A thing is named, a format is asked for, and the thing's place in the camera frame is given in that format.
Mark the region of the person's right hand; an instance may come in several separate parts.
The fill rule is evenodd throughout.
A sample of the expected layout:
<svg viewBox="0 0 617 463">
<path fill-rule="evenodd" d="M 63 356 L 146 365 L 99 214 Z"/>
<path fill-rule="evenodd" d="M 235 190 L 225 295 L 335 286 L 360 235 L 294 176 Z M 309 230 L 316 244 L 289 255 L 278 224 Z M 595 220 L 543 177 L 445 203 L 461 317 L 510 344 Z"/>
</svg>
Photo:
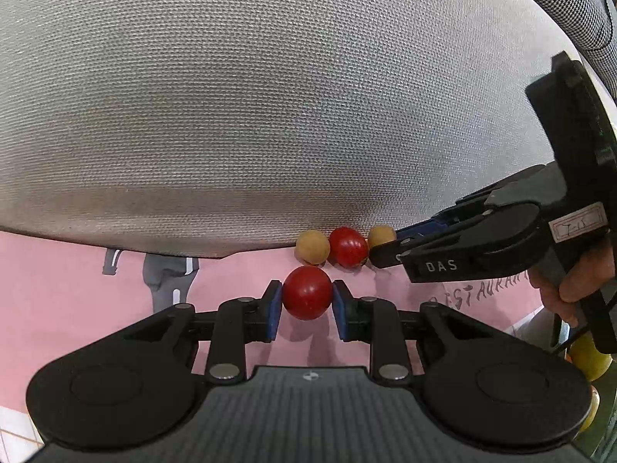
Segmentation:
<svg viewBox="0 0 617 463">
<path fill-rule="evenodd" d="M 530 284 L 539 290 L 542 304 L 571 327 L 578 326 L 575 304 L 592 295 L 615 278 L 615 257 L 611 239 L 580 257 L 579 262 L 556 286 L 537 268 L 528 271 Z"/>
</svg>

